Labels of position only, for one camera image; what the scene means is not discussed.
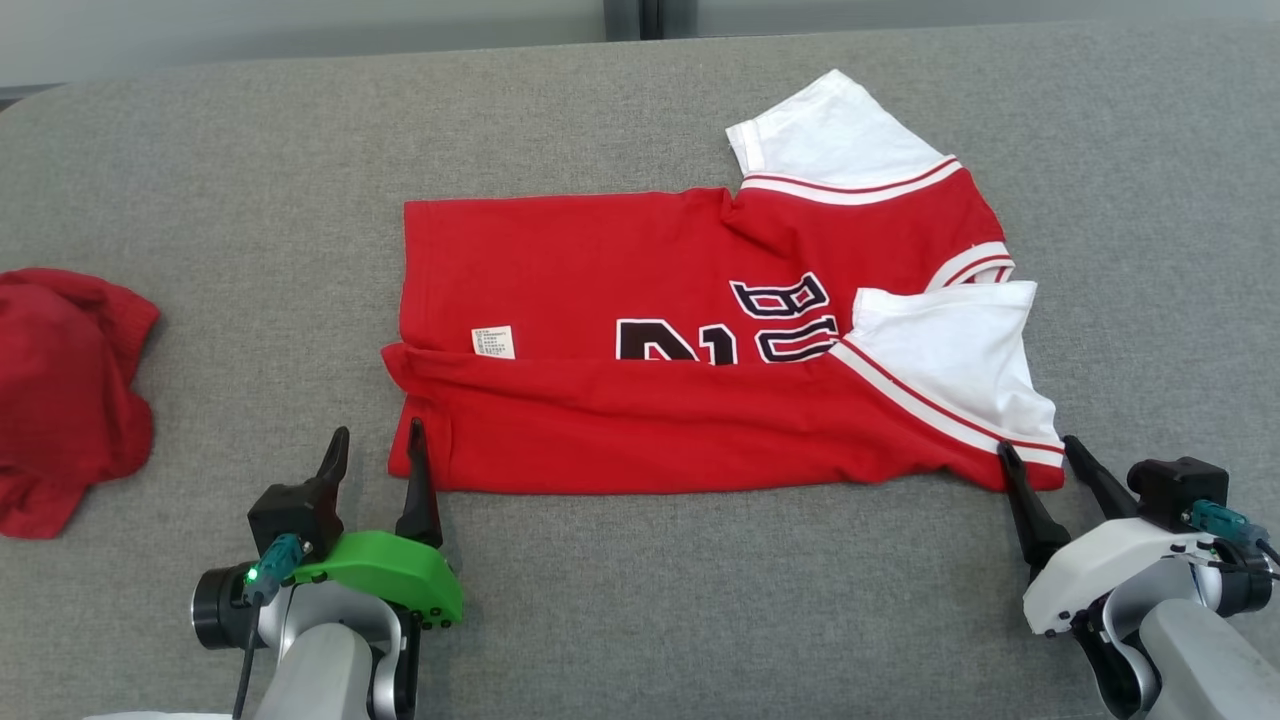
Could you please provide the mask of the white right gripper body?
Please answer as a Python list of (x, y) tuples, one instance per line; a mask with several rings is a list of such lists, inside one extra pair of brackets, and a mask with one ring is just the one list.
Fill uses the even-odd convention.
[(1033, 633), (1068, 632), (1079, 612), (1100, 601), (1110, 637), (1128, 637), (1166, 600), (1189, 600), (1220, 611), (1225, 580), (1211, 562), (1213, 537), (1171, 533), (1139, 519), (1116, 519), (1057, 551), (1023, 596)]

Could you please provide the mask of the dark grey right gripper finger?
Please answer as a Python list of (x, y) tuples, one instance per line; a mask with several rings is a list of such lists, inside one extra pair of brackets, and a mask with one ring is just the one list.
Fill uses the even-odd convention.
[(1138, 502), (1133, 495), (1076, 436), (1064, 436), (1062, 443), (1071, 473), (1093, 495), (1106, 520), (1138, 516)]
[(1027, 464), (1014, 445), (998, 443), (998, 459), (1004, 470), (1007, 500), (1021, 548), (1033, 582), (1048, 561), (1071, 542), (1069, 530), (1056, 523), (1039, 501), (1028, 482)]

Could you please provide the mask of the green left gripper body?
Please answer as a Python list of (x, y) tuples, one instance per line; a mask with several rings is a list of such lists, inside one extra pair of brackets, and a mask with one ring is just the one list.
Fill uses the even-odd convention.
[(462, 585), (442, 552), (385, 530), (344, 533), (325, 559), (298, 565), (292, 579), (297, 585), (337, 583), (438, 626), (465, 619)]

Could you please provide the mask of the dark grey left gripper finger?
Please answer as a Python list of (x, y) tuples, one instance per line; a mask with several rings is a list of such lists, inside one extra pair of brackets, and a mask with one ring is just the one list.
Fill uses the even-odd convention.
[(349, 460), (349, 428), (338, 427), (316, 471), (320, 486), (337, 488), (344, 479)]
[(444, 538), (439, 503), (433, 486), (425, 429), (420, 418), (413, 418), (410, 423), (407, 457), (410, 460), (408, 484), (404, 509), (396, 523), (396, 534), (439, 550)]

